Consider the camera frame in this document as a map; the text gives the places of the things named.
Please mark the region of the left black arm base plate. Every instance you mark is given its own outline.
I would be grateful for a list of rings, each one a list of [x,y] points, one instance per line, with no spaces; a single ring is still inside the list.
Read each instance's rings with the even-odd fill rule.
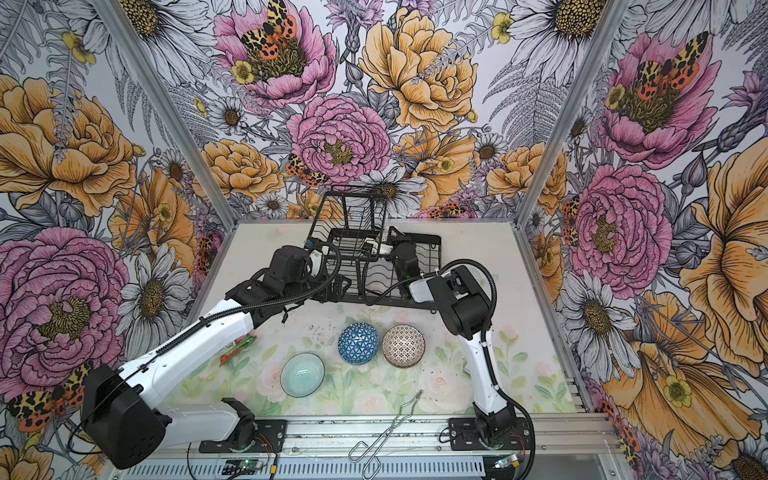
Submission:
[[[241,420],[222,441],[202,441],[200,453],[280,453],[288,422],[281,419]]]

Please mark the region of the mint green bowl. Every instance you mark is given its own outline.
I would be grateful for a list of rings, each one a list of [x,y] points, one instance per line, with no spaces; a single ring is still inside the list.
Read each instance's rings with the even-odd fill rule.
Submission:
[[[325,379],[325,365],[314,353],[299,353],[291,357],[281,371],[281,388],[290,397],[312,395]]]

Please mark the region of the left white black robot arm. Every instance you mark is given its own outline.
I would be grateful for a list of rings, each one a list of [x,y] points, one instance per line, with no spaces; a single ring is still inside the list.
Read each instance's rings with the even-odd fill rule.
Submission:
[[[340,292],[340,249],[310,239],[286,245],[270,264],[226,292],[215,307],[161,346],[119,368],[101,366],[86,377],[81,426],[98,450],[120,470],[156,450],[214,442],[235,451],[256,437],[254,414],[240,401],[170,407],[176,386],[226,346],[247,337],[289,305],[325,302]]]

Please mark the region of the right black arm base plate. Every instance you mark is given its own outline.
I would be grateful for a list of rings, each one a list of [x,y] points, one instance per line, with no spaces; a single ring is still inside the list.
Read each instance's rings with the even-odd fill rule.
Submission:
[[[503,434],[499,439],[490,443],[484,443],[480,438],[474,418],[453,417],[448,419],[448,444],[452,451],[520,451],[530,446],[533,433],[531,423],[520,419],[509,433]]]

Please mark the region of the blue triangle pattern bowl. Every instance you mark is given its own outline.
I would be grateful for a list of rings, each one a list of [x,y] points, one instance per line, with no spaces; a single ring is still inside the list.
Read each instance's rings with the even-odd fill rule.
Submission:
[[[355,366],[364,365],[378,353],[379,334],[369,323],[353,323],[340,334],[337,350],[344,362]]]

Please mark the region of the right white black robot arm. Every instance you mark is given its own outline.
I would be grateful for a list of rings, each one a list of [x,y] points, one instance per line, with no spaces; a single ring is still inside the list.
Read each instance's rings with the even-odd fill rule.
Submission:
[[[528,478],[536,457],[536,434],[530,413],[503,390],[497,376],[492,320],[499,291],[491,272],[480,262],[466,258],[424,271],[412,237],[395,228],[391,233],[394,236],[384,242],[366,239],[363,243],[366,260],[385,260],[391,264],[396,278],[373,297],[368,296],[366,287],[360,286],[364,303],[376,305],[391,292],[400,290],[402,296],[414,304],[432,305],[447,331],[462,347],[473,388],[472,407],[478,440],[487,449],[517,441],[518,461],[495,466],[502,470],[521,468],[514,477]]]

